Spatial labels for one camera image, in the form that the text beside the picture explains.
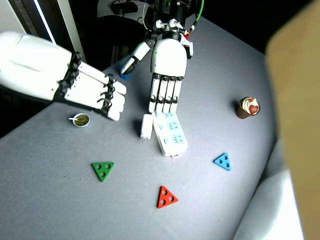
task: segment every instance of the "tabletop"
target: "tabletop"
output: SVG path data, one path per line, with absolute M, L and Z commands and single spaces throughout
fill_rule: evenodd
M 0 139 L 3 240 L 229 240 L 253 196 L 276 140 L 265 56 L 202 18 L 190 36 L 177 116 L 188 142 L 164 157 L 153 132 L 140 139 L 148 112 L 151 52 L 122 80 L 119 122 L 53 103 Z M 125 59 L 105 72 L 118 75 Z M 258 115 L 235 105 L 257 97 Z M 90 115 L 84 128 L 68 120 Z M 228 153 L 231 171 L 213 163 Z M 114 162 L 100 182 L 92 163 Z M 158 209 L 161 186 L 179 201 Z

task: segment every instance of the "white cable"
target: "white cable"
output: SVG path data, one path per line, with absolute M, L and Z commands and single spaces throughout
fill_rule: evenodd
M 54 45 L 56 45 L 56 41 L 55 41 L 54 36 L 52 35 L 51 31 L 50 31 L 49 25 L 48 25 L 48 23 L 47 23 L 47 20 L 46 20 L 46 18 L 45 18 L 44 13 L 43 13 L 42 10 L 41 10 L 41 7 L 40 7 L 40 5 L 39 5 L 39 3 L 38 3 L 38 0 L 33 0 L 33 2 L 34 2 L 34 4 L 35 4 L 35 6 L 36 6 L 36 9 L 38 10 L 38 12 L 39 12 L 39 14 L 40 14 L 40 17 L 41 17 L 41 19 L 42 19 L 42 21 L 43 21 L 43 24 L 44 24 L 44 26 L 45 26 L 45 29 L 47 30 L 47 32 L 48 32 L 48 34 L 49 34 L 49 37 L 50 37 L 50 39 L 51 39 L 51 42 L 52 42 Z
M 143 26 L 145 27 L 145 29 L 147 29 L 148 31 L 150 31 L 148 28 L 147 28 L 147 26 L 146 26 L 146 24 L 145 24 L 145 7 L 146 7 L 146 2 L 144 3 L 144 5 L 143 5 L 143 11 L 142 11 L 142 22 L 143 22 Z

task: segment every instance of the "green triangle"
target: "green triangle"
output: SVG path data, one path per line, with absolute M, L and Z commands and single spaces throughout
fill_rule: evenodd
M 92 163 L 92 166 L 101 182 L 103 182 L 107 178 L 108 174 L 110 173 L 114 165 L 114 162 Z

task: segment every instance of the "robotic hand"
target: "robotic hand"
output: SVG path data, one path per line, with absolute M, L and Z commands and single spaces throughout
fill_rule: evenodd
M 199 21 L 203 3 L 202 0 L 200 13 L 187 31 L 184 26 L 191 0 L 160 1 L 160 17 L 167 20 L 157 20 L 153 30 L 147 29 L 144 42 L 134 50 L 121 69 L 121 76 L 125 78 L 154 48 L 151 59 L 152 84 L 148 108 L 150 113 L 175 113 L 177 110 L 187 59 L 194 54 L 193 43 L 187 38 Z M 159 34 L 162 34 L 162 39 L 157 41 Z
M 94 110 L 118 121 L 127 88 L 81 61 L 79 53 L 42 38 L 0 33 L 0 86 L 46 101 Z

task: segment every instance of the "small bowl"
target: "small bowl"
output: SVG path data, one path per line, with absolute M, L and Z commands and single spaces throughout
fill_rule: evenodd
M 78 128 L 83 128 L 85 126 L 88 126 L 88 124 L 90 123 L 90 117 L 88 114 L 86 113 L 78 113 L 77 115 L 75 115 L 73 118 L 77 119 L 79 117 L 85 117 L 85 121 L 76 121 L 76 120 L 72 120 L 73 124 L 78 127 Z

